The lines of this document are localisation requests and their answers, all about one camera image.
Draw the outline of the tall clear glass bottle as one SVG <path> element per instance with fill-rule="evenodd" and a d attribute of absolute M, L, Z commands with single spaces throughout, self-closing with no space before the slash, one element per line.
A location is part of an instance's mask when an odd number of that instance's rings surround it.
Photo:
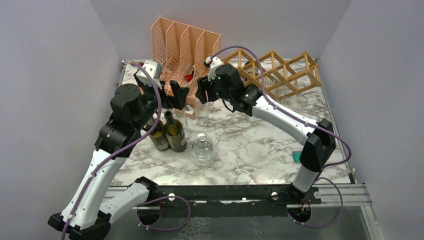
<path fill-rule="evenodd" d="M 207 127 L 209 125 L 209 102 L 202 103 L 197 98 L 194 105 L 197 125 Z"/>

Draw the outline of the round clear bottle with cap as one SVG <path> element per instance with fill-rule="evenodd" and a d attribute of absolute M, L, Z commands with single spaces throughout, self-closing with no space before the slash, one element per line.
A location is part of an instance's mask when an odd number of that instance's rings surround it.
<path fill-rule="evenodd" d="M 192 155 L 197 165 L 208 167 L 214 161 L 214 142 L 206 133 L 199 133 L 192 144 Z"/>

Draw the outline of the wooden wine rack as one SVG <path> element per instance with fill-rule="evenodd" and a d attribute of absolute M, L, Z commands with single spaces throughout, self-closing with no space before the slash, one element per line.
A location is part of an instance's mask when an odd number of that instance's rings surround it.
<path fill-rule="evenodd" d="M 265 92 L 272 99 L 274 95 L 271 90 L 281 85 L 286 85 L 290 90 L 286 98 L 298 96 L 322 86 L 318 64 L 306 51 L 293 59 L 284 60 L 276 51 L 272 50 L 259 57 L 259 61 L 256 61 L 246 50 L 238 48 L 232 54 L 224 57 L 222 61 L 225 64 L 235 66 L 245 86 L 254 85 L 259 89 L 262 87 L 261 69 L 263 69 Z M 250 64 L 244 67 L 244 63 L 247 61 L 250 61 Z M 255 72 L 253 72 L 253 75 L 249 75 L 246 70 L 250 67 L 253 70 L 258 68 L 260 75 L 255 76 Z M 267 88 L 265 77 L 270 75 L 275 75 L 280 82 Z"/>

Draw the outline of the dark wine bottle with label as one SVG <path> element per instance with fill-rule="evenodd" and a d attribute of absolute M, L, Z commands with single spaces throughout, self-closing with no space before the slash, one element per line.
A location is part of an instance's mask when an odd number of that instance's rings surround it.
<path fill-rule="evenodd" d="M 250 64 L 250 63 L 251 63 L 250 61 L 245 62 L 245 63 L 244 63 L 244 65 L 243 65 L 243 67 L 247 66 L 247 65 L 248 65 L 248 64 Z M 252 68 L 252 67 L 249 67 L 249 68 L 246 70 L 246 72 L 247 72 L 249 75 L 251 75 L 251 76 L 253 76 L 253 72 L 255 73 L 255 76 L 260 76 L 260 75 L 261 75 L 261 72 L 260 72 L 260 70 L 259 70 L 258 68 L 255 68 L 255 69 L 253 70 L 253 68 Z"/>

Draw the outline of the slim clear glass bottle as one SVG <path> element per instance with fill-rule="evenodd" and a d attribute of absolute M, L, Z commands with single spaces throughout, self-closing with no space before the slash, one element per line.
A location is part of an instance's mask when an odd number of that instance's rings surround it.
<path fill-rule="evenodd" d="M 280 80 L 274 74 L 270 76 L 266 76 L 265 80 L 266 80 L 267 88 L 271 88 L 280 82 Z M 283 84 L 281 86 L 274 88 L 270 92 L 274 95 L 273 99 L 278 101 L 280 104 L 285 104 L 285 102 L 287 101 L 286 96 L 287 94 L 290 93 L 290 89 Z"/>

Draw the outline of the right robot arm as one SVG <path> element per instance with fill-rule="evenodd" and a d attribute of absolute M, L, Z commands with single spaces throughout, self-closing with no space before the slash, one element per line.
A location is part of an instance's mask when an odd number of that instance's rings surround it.
<path fill-rule="evenodd" d="M 336 149 L 332 123 L 302 116 L 272 100 L 256 85 L 245 86 L 239 71 L 230 64 L 210 69 L 207 76 L 197 79 L 195 93 L 201 103 L 222 100 L 231 105 L 231 112 L 244 113 L 270 123 L 289 134 L 303 146 L 300 167 L 290 184 L 289 199 L 300 204 Z"/>

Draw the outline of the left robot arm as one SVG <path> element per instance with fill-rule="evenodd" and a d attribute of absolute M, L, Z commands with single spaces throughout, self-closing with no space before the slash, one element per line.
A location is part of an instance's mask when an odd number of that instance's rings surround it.
<path fill-rule="evenodd" d="M 170 81 L 172 94 L 165 82 L 149 85 L 148 78 L 137 77 L 136 84 L 119 86 L 110 101 L 108 122 L 100 129 L 89 168 L 75 195 L 59 213 L 50 216 L 48 225 L 71 240 L 103 240 L 113 223 L 133 207 L 152 205 L 157 191 L 152 181 L 142 177 L 111 200 L 105 194 L 115 175 L 130 156 L 134 146 L 145 138 L 141 133 L 154 114 L 162 109 L 182 109 L 190 89 Z"/>

